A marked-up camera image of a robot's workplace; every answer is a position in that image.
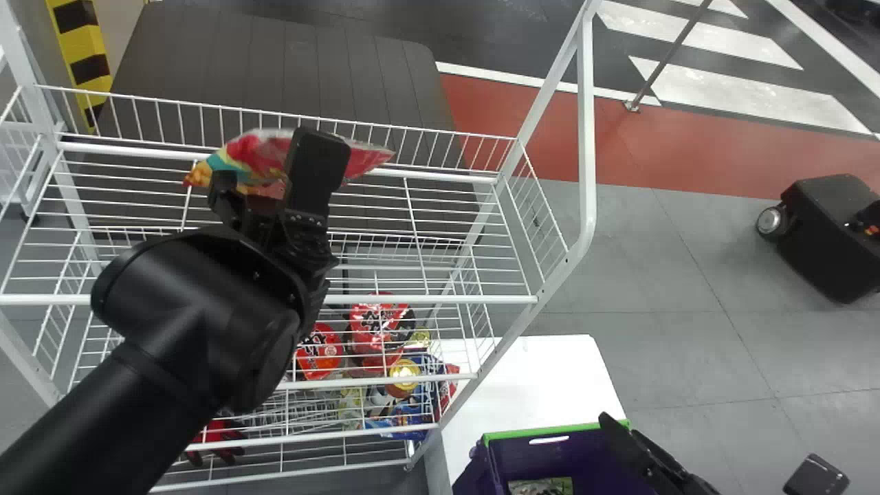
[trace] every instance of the red floor stripe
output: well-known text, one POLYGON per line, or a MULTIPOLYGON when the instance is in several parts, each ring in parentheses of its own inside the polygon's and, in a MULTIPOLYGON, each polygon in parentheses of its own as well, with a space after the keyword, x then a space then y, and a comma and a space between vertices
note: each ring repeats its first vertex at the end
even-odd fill
MULTIPOLYGON (((538 90, 443 74, 456 128, 515 136, 538 90)), ((577 180, 577 95, 558 92, 527 146, 542 179, 577 180)), ((850 173, 880 190, 880 142, 596 98, 599 183, 779 197, 793 181, 850 173)))

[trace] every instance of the red glove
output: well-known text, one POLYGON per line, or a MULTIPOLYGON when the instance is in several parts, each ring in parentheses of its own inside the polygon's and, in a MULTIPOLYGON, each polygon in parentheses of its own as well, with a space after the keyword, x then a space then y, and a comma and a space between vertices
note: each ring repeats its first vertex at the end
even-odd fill
MULTIPOLYGON (((232 421, 231 419, 211 419, 206 428, 208 429, 208 431, 199 432, 199 434, 196 435, 195 438, 193 438, 192 443, 243 440, 247 438, 247 435, 243 434, 240 430, 232 429, 244 428, 244 425, 236 421, 232 421)), ((245 449, 242 447, 218 448, 211 449, 211 452, 217 457, 223 459, 227 465, 231 466, 235 464, 235 456, 244 455, 245 449)), ((204 462, 202 461, 202 455, 199 453, 198 450, 194 450, 192 452, 184 452, 183 456, 196 468, 200 468, 202 465, 204 465, 204 462)))

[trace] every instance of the wheel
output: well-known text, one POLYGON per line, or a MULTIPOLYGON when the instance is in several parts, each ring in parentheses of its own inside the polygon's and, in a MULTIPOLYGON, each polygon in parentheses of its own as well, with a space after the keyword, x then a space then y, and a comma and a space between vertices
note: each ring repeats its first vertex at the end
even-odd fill
POLYGON ((779 240, 791 230, 792 217, 785 204, 765 208, 755 220, 758 235, 767 240, 779 240))

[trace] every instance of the metal pole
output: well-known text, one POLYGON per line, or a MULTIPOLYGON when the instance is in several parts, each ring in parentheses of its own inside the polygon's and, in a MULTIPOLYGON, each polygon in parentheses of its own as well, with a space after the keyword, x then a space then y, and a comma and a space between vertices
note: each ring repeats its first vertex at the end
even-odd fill
POLYGON ((696 13, 693 14, 693 17, 687 21, 685 28, 681 30, 681 33, 678 34, 678 38, 672 42, 672 46, 669 48, 669 51, 666 52, 666 56, 663 60, 654 68, 654 71, 651 72, 648 80, 645 81, 645 85, 639 90, 639 92, 635 95, 632 101, 624 101, 623 106, 627 108, 630 112, 638 112, 639 111, 639 103, 642 101, 642 98, 645 97, 645 93, 648 92, 648 89, 654 84, 657 77, 660 76, 660 72, 663 72, 663 69, 666 68, 666 64, 672 59, 675 55, 675 52, 678 51, 678 48, 681 47, 681 44, 685 42, 685 38, 687 35, 691 33, 693 27, 697 25, 697 21, 703 17, 703 13, 708 10, 709 4, 712 3, 712 0, 703 0, 700 7, 697 8, 696 13))

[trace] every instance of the white table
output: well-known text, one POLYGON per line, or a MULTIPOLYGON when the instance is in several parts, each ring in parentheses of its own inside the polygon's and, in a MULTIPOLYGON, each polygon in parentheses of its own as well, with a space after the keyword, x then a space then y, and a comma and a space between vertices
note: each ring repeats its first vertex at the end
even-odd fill
POLYGON ((591 336, 520 337, 425 454, 429 492, 452 493, 483 433, 594 423, 602 411, 626 417, 591 336))

